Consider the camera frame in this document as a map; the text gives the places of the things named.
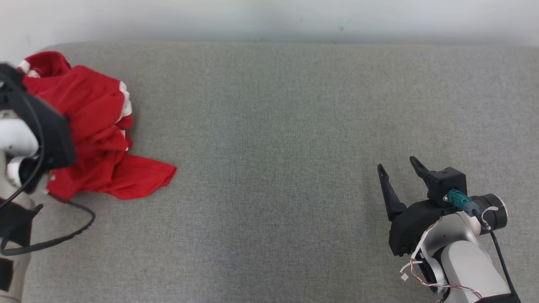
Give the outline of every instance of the black cable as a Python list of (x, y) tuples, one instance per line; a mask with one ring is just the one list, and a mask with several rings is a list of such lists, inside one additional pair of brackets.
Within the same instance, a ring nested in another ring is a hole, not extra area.
[(28, 179), (26, 179), (26, 181), (9, 198), (7, 198), (2, 203), (0, 203), (0, 209), (1, 209), (2, 207), (6, 206), (6, 204), (12, 202), (18, 195), (20, 195), (21, 192), (23, 192), (28, 187), (28, 185), (30, 185), (31, 182), (33, 182), (38, 177), (37, 174), (39, 173), (39, 170), (42, 168), (43, 161), (45, 158), (45, 135), (43, 133), (43, 125), (41, 124), (41, 121), (39, 121), (39, 117), (36, 111), (30, 104), (30, 102), (28, 101), (28, 98), (26, 97), (26, 93), (22, 89), (20, 89), (15, 83), (13, 83), (13, 81), (11, 81), (6, 75), (2, 73), (0, 73), (0, 81), (7, 84), (15, 93), (19, 94), (21, 99), (23, 99), (23, 101), (26, 103), (26, 107), (32, 114), (33, 119), (36, 121), (36, 128), (37, 128), (37, 134), (38, 134), (37, 140), (39, 144), (39, 156), (38, 156), (38, 162), (37, 162), (36, 168), (34, 168), (33, 172), (30, 174)]
[(481, 227), (490, 233), (490, 236), (492, 237), (492, 241), (494, 242), (494, 246), (496, 247), (496, 252), (498, 253), (498, 258), (500, 259), (500, 263), (502, 265), (503, 274), (506, 276), (509, 290), (511, 290), (511, 294), (516, 295), (515, 286), (513, 286), (513, 282), (511, 281), (511, 277), (509, 276), (509, 272), (507, 271), (507, 266), (505, 264), (505, 261), (503, 260), (502, 251), (500, 249), (500, 244), (498, 244), (498, 239), (496, 239), (496, 236), (494, 235), (494, 231), (492, 230), (492, 228), (490, 230), (487, 228), (487, 226), (483, 222), (483, 219), (481, 219), (481, 215), (475, 209), (472, 210), (472, 213), (475, 215), (475, 218), (479, 221), (479, 224), (481, 224)]
[(83, 231), (87, 230), (88, 227), (90, 227), (90, 225), (92, 225), (92, 223), (94, 223), (95, 212), (93, 212), (88, 207), (77, 204), (77, 203), (75, 203), (75, 202), (73, 202), (71, 200), (63, 199), (63, 198), (58, 197), (58, 196), (53, 195), (53, 194), (49, 194), (49, 196), (59, 200), (60, 202), (64, 202), (67, 205), (70, 205), (70, 206), (73, 206), (73, 207), (76, 207), (78, 209), (81, 209), (81, 210), (85, 211), (90, 216), (92, 216), (92, 218), (90, 219), (90, 221), (88, 221), (88, 223), (86, 223), (86, 225), (79, 228), (77, 231), (70, 233), (67, 236), (63, 236), (63, 237), (59, 237), (59, 238), (52, 239), (52, 240), (49, 240), (49, 241), (33, 244), (33, 245), (30, 245), (30, 246), (19, 247), (19, 248), (15, 248), (15, 249), (5, 249), (5, 246), (7, 245), (9, 239), (8, 239), (8, 237), (4, 237), (2, 239), (2, 243), (0, 244), (0, 253), (1, 254), (3, 254), (4, 256), (16, 256), (18, 254), (29, 253), (29, 252), (34, 252), (34, 251), (46, 249), (46, 248), (49, 248), (49, 247), (53, 247), (53, 246), (58, 245), (58, 244), (60, 244), (62, 242), (73, 239), (76, 235), (80, 235)]

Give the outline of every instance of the red cloth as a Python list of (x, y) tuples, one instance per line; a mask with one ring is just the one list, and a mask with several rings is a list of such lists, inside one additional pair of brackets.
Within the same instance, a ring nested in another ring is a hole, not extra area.
[(30, 56), (19, 70), (29, 93), (66, 116), (75, 144), (77, 162), (51, 172), (50, 193), (71, 199), (78, 191), (97, 191), (135, 199), (169, 184), (174, 166), (127, 154), (132, 142), (125, 130), (133, 118), (123, 82), (71, 67), (59, 52)]

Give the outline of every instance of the white wall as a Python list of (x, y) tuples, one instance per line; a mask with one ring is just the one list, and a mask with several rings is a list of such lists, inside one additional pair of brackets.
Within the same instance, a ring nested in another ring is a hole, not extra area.
[(0, 60), (100, 39), (539, 44), (538, 0), (2, 0)]

